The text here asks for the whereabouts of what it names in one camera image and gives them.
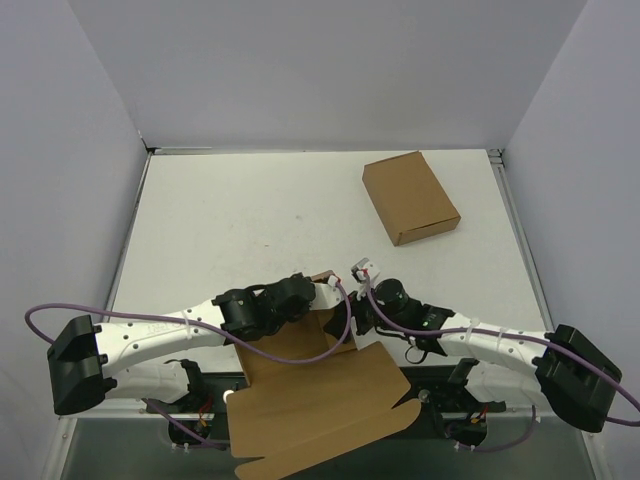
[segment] black mount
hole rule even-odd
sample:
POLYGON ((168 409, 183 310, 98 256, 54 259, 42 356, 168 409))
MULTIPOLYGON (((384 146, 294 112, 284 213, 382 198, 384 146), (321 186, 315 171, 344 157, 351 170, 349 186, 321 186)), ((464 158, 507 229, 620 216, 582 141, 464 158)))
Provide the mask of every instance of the black mount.
POLYGON ((98 354, 96 333, 91 317, 83 315, 67 323, 49 350, 49 375, 53 390, 53 410, 57 415, 83 412, 100 404, 105 394, 117 386, 104 378, 106 357, 98 354))
MULTIPOLYGON (((622 380, 620 369, 575 328, 559 325, 546 338, 580 356, 617 383, 622 380)), ((558 417, 585 432, 602 431, 616 394, 611 385, 550 348, 533 363, 538 367, 536 378, 542 393, 558 417)))
POLYGON ((315 298, 311 279, 296 274, 268 285, 229 290, 212 303, 222 311, 224 331, 254 341, 278 333, 285 322, 300 320, 315 298))

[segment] screw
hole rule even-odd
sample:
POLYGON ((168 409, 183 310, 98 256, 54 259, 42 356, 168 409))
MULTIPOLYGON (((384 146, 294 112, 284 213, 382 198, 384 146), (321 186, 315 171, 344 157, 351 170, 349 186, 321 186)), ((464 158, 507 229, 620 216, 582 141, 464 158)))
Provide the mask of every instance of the screw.
POLYGON ((418 400, 420 400, 420 403, 427 403, 429 401, 429 390, 420 390, 418 392, 418 400))

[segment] closed cardboard box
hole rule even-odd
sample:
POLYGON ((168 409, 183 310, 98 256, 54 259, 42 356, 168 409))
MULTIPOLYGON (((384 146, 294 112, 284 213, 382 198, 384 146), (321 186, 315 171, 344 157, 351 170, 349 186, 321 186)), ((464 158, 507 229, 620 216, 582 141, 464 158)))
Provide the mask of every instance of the closed cardboard box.
POLYGON ((460 222, 420 152, 365 165, 362 181, 394 245, 448 232, 460 222))

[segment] black bracket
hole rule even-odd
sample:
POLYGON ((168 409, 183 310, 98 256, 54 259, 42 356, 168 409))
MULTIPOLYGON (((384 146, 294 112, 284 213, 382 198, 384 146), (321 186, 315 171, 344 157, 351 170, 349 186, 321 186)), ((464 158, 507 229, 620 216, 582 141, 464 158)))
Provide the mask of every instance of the black bracket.
MULTIPOLYGON (((620 369, 577 329, 559 325, 554 333, 545 336, 591 363, 617 383, 622 380, 620 369)), ((533 364, 538 367, 536 377, 542 393, 558 417, 586 432, 602 431, 616 394, 612 386, 551 348, 547 348, 541 358, 534 359, 533 364)))
POLYGON ((102 365, 107 359, 98 354, 96 332, 89 315, 67 323, 47 351, 53 391, 53 410, 57 415, 83 412, 100 404, 117 382, 104 378, 102 365))

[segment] white table surface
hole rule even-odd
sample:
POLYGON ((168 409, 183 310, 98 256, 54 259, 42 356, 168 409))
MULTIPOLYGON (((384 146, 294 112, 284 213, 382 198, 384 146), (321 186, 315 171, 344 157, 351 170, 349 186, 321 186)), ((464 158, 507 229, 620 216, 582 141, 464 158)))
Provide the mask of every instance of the white table surface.
MULTIPOLYGON (((482 321, 544 330, 484 150, 424 151, 458 208, 456 230, 394 247, 362 184, 363 165, 404 152, 160 155, 151 159, 114 309, 167 313, 230 288, 369 257, 414 298, 482 321)), ((357 338, 360 346, 378 339, 357 338)), ((400 365, 407 345, 383 339, 400 365)), ((171 357, 239 371, 233 347, 171 357)), ((426 365, 455 363, 429 355, 426 365)))

